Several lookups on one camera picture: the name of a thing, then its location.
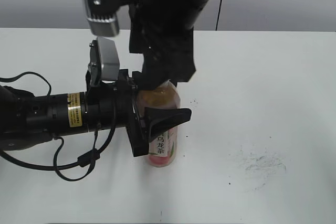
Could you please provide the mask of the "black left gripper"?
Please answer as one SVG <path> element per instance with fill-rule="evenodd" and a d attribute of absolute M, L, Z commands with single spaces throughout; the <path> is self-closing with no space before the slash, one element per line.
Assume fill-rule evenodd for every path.
<path fill-rule="evenodd" d="M 127 131 L 134 157 L 146 156 L 149 153 L 149 143 L 168 130 L 190 121 L 192 111 L 183 109 L 144 110 L 145 130 L 142 128 L 140 116 L 135 106 L 136 90 L 145 90 L 147 81 L 145 75 L 133 71 L 129 77 L 127 69 L 119 71 L 118 79 L 113 83 L 100 82 L 98 86 L 90 85 L 91 73 L 86 73 L 85 93 L 86 119 L 90 130 L 106 130 L 109 135 L 98 149 L 102 153 L 111 143 L 116 128 L 124 127 Z"/>

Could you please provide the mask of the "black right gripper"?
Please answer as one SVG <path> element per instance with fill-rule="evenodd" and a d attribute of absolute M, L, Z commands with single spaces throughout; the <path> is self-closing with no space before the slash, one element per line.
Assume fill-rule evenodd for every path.
<path fill-rule="evenodd" d="M 154 90 L 171 79 L 189 82 L 196 72 L 193 39 L 196 6 L 137 3 L 129 5 L 129 16 L 129 52 L 144 55 L 141 72 L 147 81 L 145 90 Z"/>

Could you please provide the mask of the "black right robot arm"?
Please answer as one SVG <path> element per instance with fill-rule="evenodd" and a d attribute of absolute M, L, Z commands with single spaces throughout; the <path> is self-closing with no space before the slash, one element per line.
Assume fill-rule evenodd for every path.
<path fill-rule="evenodd" d="M 132 74 L 139 90 L 190 81 L 196 71 L 194 25 L 208 1 L 120 0 L 129 7 L 129 52 L 143 55 L 142 70 Z"/>

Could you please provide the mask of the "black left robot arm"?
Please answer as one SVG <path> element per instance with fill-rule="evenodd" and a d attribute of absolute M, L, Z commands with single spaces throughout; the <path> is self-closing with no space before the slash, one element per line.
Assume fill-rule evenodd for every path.
<path fill-rule="evenodd" d="M 133 156 L 149 152 L 149 143 L 188 122 L 190 109 L 145 108 L 140 115 L 136 85 L 127 70 L 117 82 L 87 86 L 85 92 L 36 97 L 24 90 L 1 87 L 1 149 L 24 150 L 56 136 L 124 127 Z"/>

